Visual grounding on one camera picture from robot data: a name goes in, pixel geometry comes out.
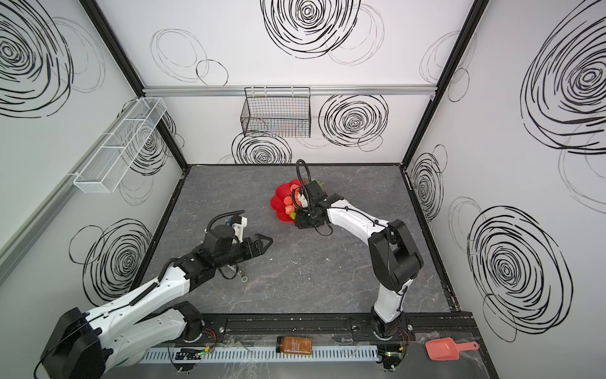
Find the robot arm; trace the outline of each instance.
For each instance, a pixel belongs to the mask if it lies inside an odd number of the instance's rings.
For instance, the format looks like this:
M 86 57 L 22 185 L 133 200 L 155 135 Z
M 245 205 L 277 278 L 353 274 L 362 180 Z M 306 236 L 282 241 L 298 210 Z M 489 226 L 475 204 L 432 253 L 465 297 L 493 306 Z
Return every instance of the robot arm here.
M 304 183 L 300 164 L 305 167 L 308 178 L 309 169 L 303 160 L 297 161 L 297 176 L 299 182 Z M 308 206 L 298 207 L 296 211 L 298 228 L 332 223 L 368 245 L 373 271 L 380 282 L 379 295 L 371 310 L 373 329 L 378 338 L 391 338 L 396 333 L 406 291 L 423 267 L 423 258 L 408 228 L 400 220 L 389 223 L 377 219 L 352 206 L 340 195 L 327 195 L 316 181 L 304 184 L 301 192 Z
M 199 312 L 188 302 L 177 304 L 157 317 L 149 313 L 196 289 L 221 267 L 265 254 L 273 240 L 256 234 L 242 238 L 244 211 L 213 218 L 204 242 L 190 253 L 167 262 L 160 275 L 137 289 L 86 313 L 74 308 L 57 322 L 40 362 L 52 379 L 99 378 L 110 368 L 158 343 L 184 334 L 194 340 L 201 333 Z M 220 218 L 225 225 L 211 229 Z

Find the black cable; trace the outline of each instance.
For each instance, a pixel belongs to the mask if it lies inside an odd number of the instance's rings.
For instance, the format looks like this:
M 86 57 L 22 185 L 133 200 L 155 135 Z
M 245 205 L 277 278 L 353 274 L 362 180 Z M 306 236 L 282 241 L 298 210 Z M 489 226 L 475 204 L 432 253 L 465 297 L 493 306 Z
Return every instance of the black cable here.
M 218 216 L 213 217 L 213 218 L 212 218 L 212 220 L 210 220 L 210 221 L 208 222 L 208 226 L 206 227 L 206 232 L 208 233 L 208 232 L 210 231 L 210 228 L 212 228 L 212 227 L 213 227 L 213 224 L 214 224 L 214 223 L 215 223 L 217 220 L 219 220 L 219 219 L 221 219 L 221 218 L 223 218 L 223 217 L 241 215 L 241 214 L 242 214 L 242 213 L 244 213 L 244 212 L 245 212 L 245 210 L 244 210 L 244 209 L 242 209 L 242 210 L 235 210 L 235 211 L 233 211 L 233 212 L 227 212 L 227 213 L 223 213 L 222 215 L 218 215 Z
M 233 276 L 231 278 L 228 278 L 227 276 L 225 276 L 225 274 L 223 273 L 223 271 L 221 270 L 221 268 L 218 268 L 217 270 L 219 270 L 219 273 L 221 274 L 221 276 L 224 277 L 227 280 L 232 280 L 236 276 L 238 276 L 238 264 L 237 263 L 236 263 L 236 272 L 233 274 Z
M 307 207 L 301 208 L 301 209 L 308 209 L 310 216 L 312 218 L 316 218 L 318 214 L 316 213 L 313 201 L 311 200 L 309 192 L 307 191 L 307 185 L 305 184 L 305 182 L 303 182 L 303 177 L 301 176 L 301 168 L 299 167 L 300 163 L 303 163 L 303 167 L 305 167 L 305 171 L 307 172 L 307 182 L 308 183 L 311 182 L 311 174 L 309 173 L 309 167 L 307 167 L 307 163 L 305 163 L 305 161 L 303 159 L 297 160 L 296 167 L 295 167 L 295 169 L 297 171 L 297 179 L 299 180 L 299 182 L 301 184 L 301 189 L 303 190 L 303 195 L 305 196 L 305 200 L 307 200 Z
M 169 258 L 168 261 L 166 261 L 166 263 L 164 263 L 164 266 L 162 266 L 162 269 L 160 270 L 160 273 L 158 274 L 158 283 L 160 283 L 160 281 L 164 278 L 164 274 L 166 273 L 166 270 L 168 270 L 168 267 L 170 266 L 170 264 L 172 262 L 177 262 L 179 260 L 179 258 Z
M 110 310 L 109 312 L 103 312 L 102 314 L 98 315 L 97 317 L 93 317 L 90 321 L 87 321 L 86 323 L 80 325 L 78 328 L 76 328 L 73 332 L 69 333 L 68 335 L 66 335 L 65 337 L 63 337 L 61 339 L 61 341 L 57 342 L 56 345 L 54 345 L 53 347 L 51 347 L 43 356 L 42 358 L 40 358 L 40 360 L 38 361 L 36 367 L 34 368 L 34 379 L 38 379 L 38 377 L 36 376 L 36 371 L 38 371 L 38 367 L 40 367 L 40 365 L 42 364 L 42 362 L 44 362 L 44 360 L 46 359 L 46 357 L 50 354 L 51 351 L 55 350 L 61 343 L 63 343 L 63 341 L 65 341 L 66 339 L 70 338 L 75 332 L 79 331 L 80 329 L 82 329 L 83 327 L 85 327 L 86 325 L 92 323 L 93 321 L 97 320 L 100 317 L 103 317 L 106 314 L 110 314 L 112 312 L 115 312 L 119 309 L 125 308 L 130 306 L 129 304 L 125 304 L 121 307 L 118 308 L 114 308 L 112 310 Z
M 333 230 L 333 227 L 330 226 L 330 224 L 326 224 L 326 225 L 330 228 L 330 233 L 328 233 L 328 234 L 322 234 L 322 233 L 320 233 L 320 231 L 318 230 L 317 226 L 314 229 L 316 229 L 316 231 L 318 232 L 318 234 L 320 234 L 321 236 L 328 237 L 329 235 L 331 235 L 334 232 L 334 230 Z

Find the aluminum rail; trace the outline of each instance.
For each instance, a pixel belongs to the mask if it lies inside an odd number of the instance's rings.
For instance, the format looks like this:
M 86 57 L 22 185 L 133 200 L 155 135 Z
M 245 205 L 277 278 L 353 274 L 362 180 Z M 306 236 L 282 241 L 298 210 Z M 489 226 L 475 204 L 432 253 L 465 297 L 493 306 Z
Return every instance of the aluminum rail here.
M 433 96 L 438 89 L 434 84 L 376 84 L 364 86 L 329 85 L 329 86 L 157 86 L 145 87 L 147 97 L 180 97 L 180 96 L 242 96 L 244 89 L 254 87 L 267 96 L 311 96 L 332 95 L 429 95 Z

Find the jar lid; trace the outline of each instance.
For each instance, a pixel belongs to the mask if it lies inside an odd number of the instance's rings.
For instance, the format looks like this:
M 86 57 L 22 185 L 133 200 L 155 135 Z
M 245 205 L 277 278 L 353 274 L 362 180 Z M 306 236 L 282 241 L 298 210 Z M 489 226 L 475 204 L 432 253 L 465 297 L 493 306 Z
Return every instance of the jar lid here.
M 282 337 L 278 337 L 276 340 L 276 353 L 280 354 L 282 352 Z

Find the wire basket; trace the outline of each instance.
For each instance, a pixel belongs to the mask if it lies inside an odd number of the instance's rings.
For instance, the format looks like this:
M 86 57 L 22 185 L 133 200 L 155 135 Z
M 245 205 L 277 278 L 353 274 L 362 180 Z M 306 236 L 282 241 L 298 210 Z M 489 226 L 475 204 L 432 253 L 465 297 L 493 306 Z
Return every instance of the wire basket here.
M 84 193 L 112 193 L 166 112 L 161 98 L 140 98 L 74 179 Z
M 309 87 L 248 87 L 240 115 L 242 131 L 280 137 L 311 135 Z

